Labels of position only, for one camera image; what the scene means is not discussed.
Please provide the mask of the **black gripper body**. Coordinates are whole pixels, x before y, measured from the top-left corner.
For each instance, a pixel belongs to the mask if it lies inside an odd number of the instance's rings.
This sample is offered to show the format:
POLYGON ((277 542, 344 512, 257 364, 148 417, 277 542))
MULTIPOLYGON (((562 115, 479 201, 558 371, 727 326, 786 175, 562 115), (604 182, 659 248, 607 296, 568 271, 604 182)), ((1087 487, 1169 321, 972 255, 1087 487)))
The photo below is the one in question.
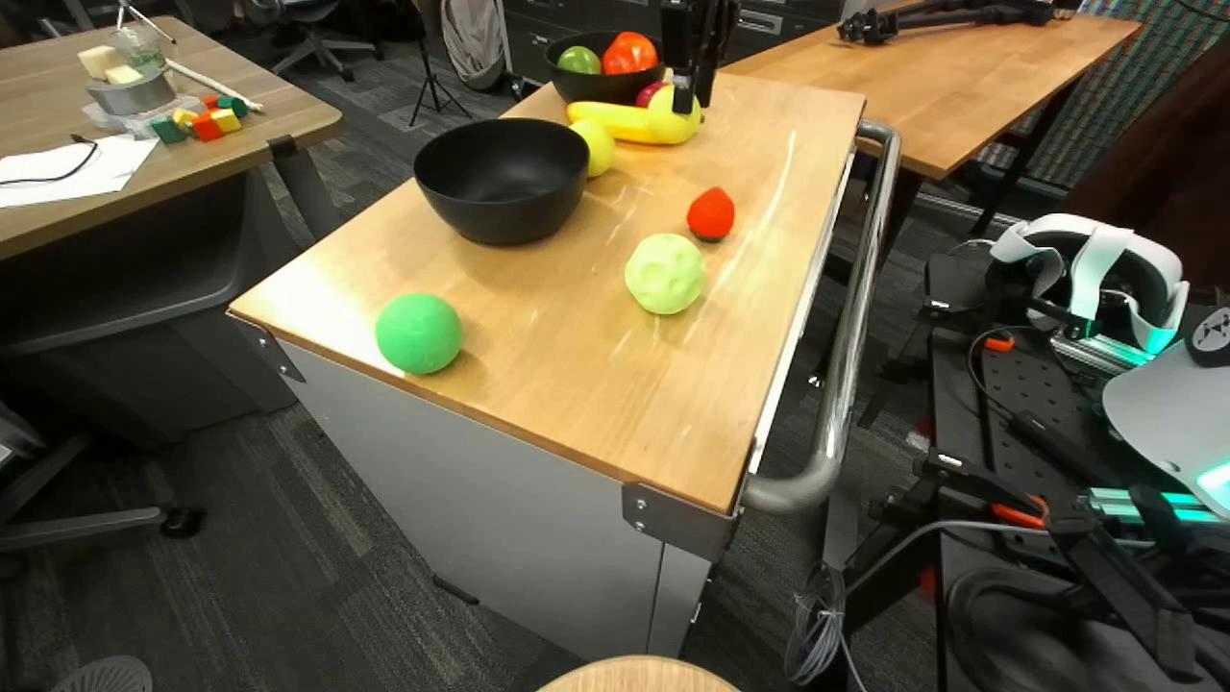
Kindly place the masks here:
POLYGON ((672 73, 710 73, 731 41, 742 0, 657 0, 659 61, 672 73))

